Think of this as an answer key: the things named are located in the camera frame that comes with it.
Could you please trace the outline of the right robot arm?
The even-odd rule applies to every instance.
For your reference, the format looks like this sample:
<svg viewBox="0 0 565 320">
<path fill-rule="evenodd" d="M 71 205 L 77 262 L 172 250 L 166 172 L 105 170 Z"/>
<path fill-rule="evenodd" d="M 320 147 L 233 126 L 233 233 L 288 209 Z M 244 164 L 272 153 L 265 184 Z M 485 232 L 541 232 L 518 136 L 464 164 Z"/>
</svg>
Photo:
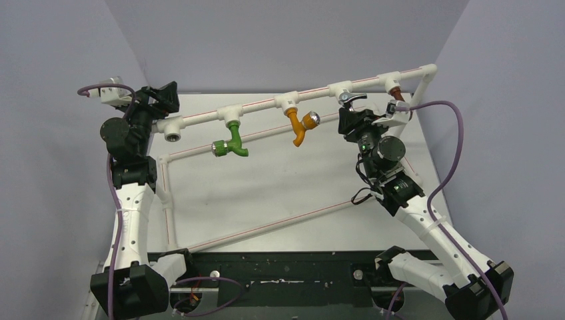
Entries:
<svg viewBox="0 0 565 320">
<path fill-rule="evenodd" d="M 392 100 L 384 114 L 376 115 L 370 109 L 354 110 L 352 99 L 346 99 L 338 112 L 338 132 L 358 146 L 356 172 L 369 195 L 440 262 L 427 263 L 394 246 L 376 257 L 376 279 L 385 285 L 398 281 L 432 295 L 454 319 L 488 319 L 497 312 L 507 318 L 504 307 L 512 288 L 512 268 L 479 252 L 433 207 L 433 195 L 427 195 L 401 163 L 404 143 L 387 133 L 407 123 L 411 111 L 404 101 Z"/>
</svg>

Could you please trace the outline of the chrome metal faucet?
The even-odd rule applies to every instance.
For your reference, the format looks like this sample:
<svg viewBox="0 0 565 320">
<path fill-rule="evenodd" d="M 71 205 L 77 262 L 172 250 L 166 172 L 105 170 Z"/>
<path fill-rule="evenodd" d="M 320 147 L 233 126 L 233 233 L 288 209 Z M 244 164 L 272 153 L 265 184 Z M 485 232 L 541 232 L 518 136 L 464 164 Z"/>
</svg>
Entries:
<svg viewBox="0 0 565 320">
<path fill-rule="evenodd" d="M 356 101 L 358 99 L 367 99 L 367 94 L 366 93 L 351 93 L 349 91 L 345 91 L 337 97 L 338 103 L 341 106 L 344 102 Z"/>
</svg>

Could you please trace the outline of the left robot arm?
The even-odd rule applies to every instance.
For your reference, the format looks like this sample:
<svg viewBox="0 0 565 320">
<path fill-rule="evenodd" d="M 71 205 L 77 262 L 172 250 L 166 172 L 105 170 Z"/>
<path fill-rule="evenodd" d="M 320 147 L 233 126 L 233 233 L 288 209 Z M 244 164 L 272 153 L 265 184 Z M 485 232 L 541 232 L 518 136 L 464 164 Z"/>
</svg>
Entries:
<svg viewBox="0 0 565 320">
<path fill-rule="evenodd" d="M 110 79 L 81 89 L 122 111 L 106 120 L 100 136 L 106 144 L 107 179 L 115 202 L 115 226 L 103 270 L 94 274 L 90 289 L 110 319 L 136 319 L 166 311 L 170 288 L 189 286 L 197 267 L 185 253 L 162 253 L 151 264 L 147 251 L 149 211 L 157 194 L 157 164 L 149 156 L 152 126 L 179 110 L 177 83 L 132 88 Z"/>
</svg>

